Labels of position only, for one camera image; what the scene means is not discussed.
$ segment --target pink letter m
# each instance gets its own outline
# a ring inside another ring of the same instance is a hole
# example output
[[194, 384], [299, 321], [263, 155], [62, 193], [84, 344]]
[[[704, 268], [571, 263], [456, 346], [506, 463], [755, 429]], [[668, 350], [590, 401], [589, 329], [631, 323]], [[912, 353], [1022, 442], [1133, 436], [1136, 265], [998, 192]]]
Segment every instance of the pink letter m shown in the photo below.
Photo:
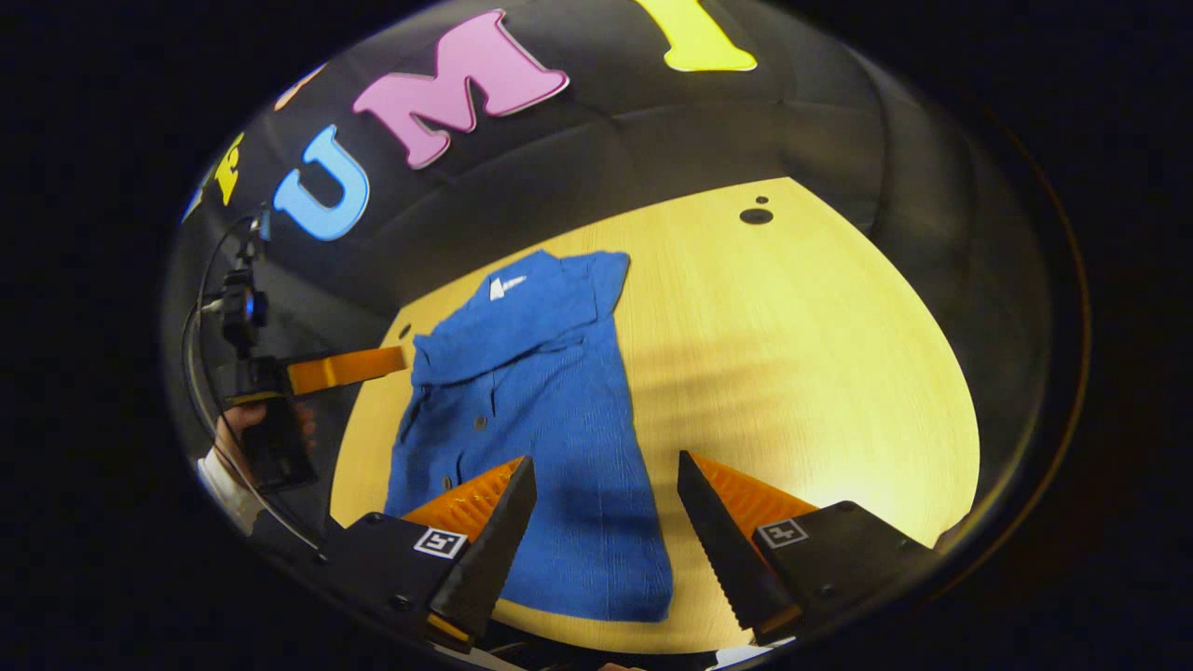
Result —
[[418, 117], [471, 133], [476, 128], [468, 81], [484, 91], [486, 113], [512, 115], [568, 86], [568, 75], [543, 68], [501, 25], [503, 10], [486, 12], [439, 39], [435, 76], [388, 74], [369, 86], [352, 111], [377, 116], [409, 150], [412, 168], [424, 168], [447, 150], [451, 137], [431, 131]]

